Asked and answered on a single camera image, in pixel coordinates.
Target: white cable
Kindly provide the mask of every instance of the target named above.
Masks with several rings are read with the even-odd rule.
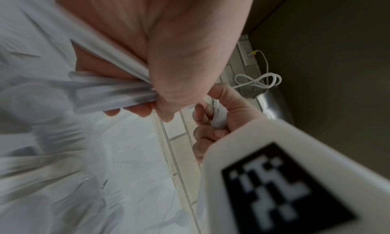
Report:
[[[238,74],[234,78],[234,81],[238,84],[237,86],[233,87],[234,89],[240,88],[243,86],[247,86],[247,85],[252,86],[252,87],[258,87],[261,89],[270,89],[274,86],[278,86],[282,82],[282,77],[280,75],[268,72],[269,71],[268,61],[267,61],[267,58],[265,57],[265,55],[262,51],[260,51],[260,50],[253,51],[252,53],[248,54],[248,57],[251,57],[252,55],[256,55],[257,52],[260,52],[263,55],[263,58],[264,58],[265,63],[266,63],[266,74],[263,74],[261,77],[256,78],[256,79],[253,79],[252,77],[247,76],[245,74]],[[246,82],[246,83],[239,82],[237,80],[239,77],[244,77],[244,78],[248,79],[249,82]],[[268,82],[268,77],[272,77],[271,84],[269,84],[269,82]],[[267,82],[266,84],[260,82],[264,78],[266,78],[266,82]]]

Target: white device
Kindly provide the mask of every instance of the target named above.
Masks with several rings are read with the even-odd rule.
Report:
[[[196,215],[213,234],[388,234],[390,182],[263,118],[209,148]]]

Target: wall outlet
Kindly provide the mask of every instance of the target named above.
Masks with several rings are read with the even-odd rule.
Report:
[[[248,57],[248,54],[253,52],[251,43],[248,40],[245,40],[245,41],[239,41],[237,45],[238,45],[238,49],[240,50],[244,65],[245,66],[255,65],[256,64],[255,55],[251,54]]]

